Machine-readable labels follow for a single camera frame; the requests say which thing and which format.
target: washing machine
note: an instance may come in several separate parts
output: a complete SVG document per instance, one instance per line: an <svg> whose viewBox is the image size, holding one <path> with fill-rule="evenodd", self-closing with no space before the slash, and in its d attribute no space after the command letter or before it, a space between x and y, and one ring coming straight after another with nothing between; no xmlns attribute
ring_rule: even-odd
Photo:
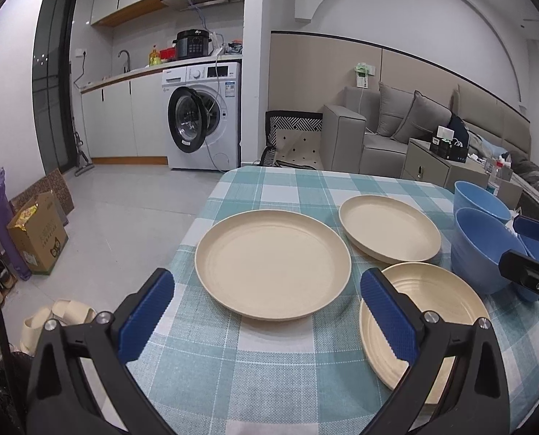
<svg viewBox="0 0 539 435"><path fill-rule="evenodd" d="M162 85L169 167L239 167L240 64L170 68L163 72Z"/></svg>

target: beige plate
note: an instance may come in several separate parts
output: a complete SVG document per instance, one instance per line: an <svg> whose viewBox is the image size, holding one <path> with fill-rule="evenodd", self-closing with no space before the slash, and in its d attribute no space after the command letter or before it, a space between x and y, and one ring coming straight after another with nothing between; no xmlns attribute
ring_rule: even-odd
<svg viewBox="0 0 539 435"><path fill-rule="evenodd" d="M344 201L340 221L362 252L384 263L426 261L440 250L440 232L419 210L386 196Z"/></svg>
<svg viewBox="0 0 539 435"><path fill-rule="evenodd" d="M479 317L489 317L473 289L445 269L428 263L401 263L388 267L383 273L396 290L408 295L421 311L438 312L446 322L473 324ZM385 385L394 389L408 363L394 356L364 301L360 307L360 335L370 366ZM439 402L453 360L444 359L427 404Z"/></svg>
<svg viewBox="0 0 539 435"><path fill-rule="evenodd" d="M254 319L286 321L331 303L350 279L341 237L298 213L256 210L228 217L205 234L195 269L208 293Z"/></svg>

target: screw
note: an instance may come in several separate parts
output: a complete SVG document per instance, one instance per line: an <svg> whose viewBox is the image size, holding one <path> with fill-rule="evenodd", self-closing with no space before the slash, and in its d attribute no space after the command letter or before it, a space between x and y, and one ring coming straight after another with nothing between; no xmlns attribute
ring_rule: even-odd
<svg viewBox="0 0 539 435"><path fill-rule="evenodd" d="M481 317L479 318L479 327L487 330L491 327L491 322L489 322L489 319L486 319L485 317Z"/></svg>
<svg viewBox="0 0 539 435"><path fill-rule="evenodd" d="M104 311L96 316L96 322L98 322L98 324L108 324L108 322L111 321L111 317L111 313Z"/></svg>
<svg viewBox="0 0 539 435"><path fill-rule="evenodd" d="M436 324L439 321L440 317L434 311L427 311L427 312L424 313L424 319L429 324Z"/></svg>
<svg viewBox="0 0 539 435"><path fill-rule="evenodd" d="M44 324L44 329L47 331L53 331L58 326L58 321L56 319L50 319Z"/></svg>

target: purple bag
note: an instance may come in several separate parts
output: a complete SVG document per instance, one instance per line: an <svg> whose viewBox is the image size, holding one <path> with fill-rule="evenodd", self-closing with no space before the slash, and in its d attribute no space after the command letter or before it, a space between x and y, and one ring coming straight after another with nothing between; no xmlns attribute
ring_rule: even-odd
<svg viewBox="0 0 539 435"><path fill-rule="evenodd" d="M0 242L19 277L27 281L30 279L32 272L19 254L8 232L7 226L12 218L12 209L9 207L9 201L5 195L5 171L2 168L0 169Z"/></svg>

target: rice cooker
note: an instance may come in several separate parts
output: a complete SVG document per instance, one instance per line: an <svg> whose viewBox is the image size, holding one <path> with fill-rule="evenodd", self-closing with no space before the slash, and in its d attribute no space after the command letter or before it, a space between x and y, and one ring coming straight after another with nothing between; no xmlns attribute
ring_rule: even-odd
<svg viewBox="0 0 539 435"><path fill-rule="evenodd" d="M209 31L189 29L177 34L177 60L207 57L209 55Z"/></svg>

